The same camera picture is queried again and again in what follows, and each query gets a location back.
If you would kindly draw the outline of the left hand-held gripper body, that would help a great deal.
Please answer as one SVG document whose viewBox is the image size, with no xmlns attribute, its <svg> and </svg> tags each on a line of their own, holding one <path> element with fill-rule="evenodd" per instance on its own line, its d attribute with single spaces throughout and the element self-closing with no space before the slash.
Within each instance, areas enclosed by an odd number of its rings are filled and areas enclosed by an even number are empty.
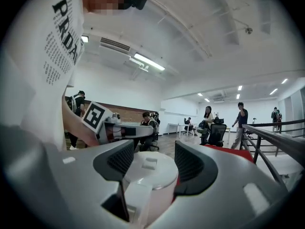
<svg viewBox="0 0 305 229">
<path fill-rule="evenodd" d="M 82 122 L 94 132 L 95 138 L 100 145 L 123 138 L 124 129 L 120 126 L 120 114 L 113 113 L 98 103 L 91 102 L 89 104 Z"/>
</svg>

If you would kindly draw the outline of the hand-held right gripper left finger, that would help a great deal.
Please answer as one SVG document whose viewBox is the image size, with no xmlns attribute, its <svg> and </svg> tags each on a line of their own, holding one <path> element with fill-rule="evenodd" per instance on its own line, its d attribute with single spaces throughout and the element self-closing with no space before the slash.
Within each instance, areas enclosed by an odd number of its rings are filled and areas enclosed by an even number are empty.
<svg viewBox="0 0 305 229">
<path fill-rule="evenodd" d="M 45 147 L 73 229 L 129 229 L 122 180 L 133 161 L 133 141 L 60 152 Z"/>
</svg>

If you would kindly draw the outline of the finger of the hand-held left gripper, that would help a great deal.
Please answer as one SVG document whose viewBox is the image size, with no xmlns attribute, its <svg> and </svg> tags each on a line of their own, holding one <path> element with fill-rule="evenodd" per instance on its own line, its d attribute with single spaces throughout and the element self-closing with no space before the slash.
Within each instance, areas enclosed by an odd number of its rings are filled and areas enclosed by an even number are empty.
<svg viewBox="0 0 305 229">
<path fill-rule="evenodd" d="M 144 125 L 126 125 L 124 127 L 123 137 L 126 139 L 135 139 L 146 136 L 151 136 L 154 134 L 154 128 L 152 126 Z"/>
</svg>

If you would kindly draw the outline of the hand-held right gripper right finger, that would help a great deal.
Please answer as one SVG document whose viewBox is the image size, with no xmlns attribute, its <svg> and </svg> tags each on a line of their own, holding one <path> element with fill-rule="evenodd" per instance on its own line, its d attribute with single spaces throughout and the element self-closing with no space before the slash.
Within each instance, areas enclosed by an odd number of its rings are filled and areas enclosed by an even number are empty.
<svg viewBox="0 0 305 229">
<path fill-rule="evenodd" d="M 260 229 L 279 210 L 286 187 L 249 160 L 175 142 L 179 185 L 152 229 Z"/>
</svg>

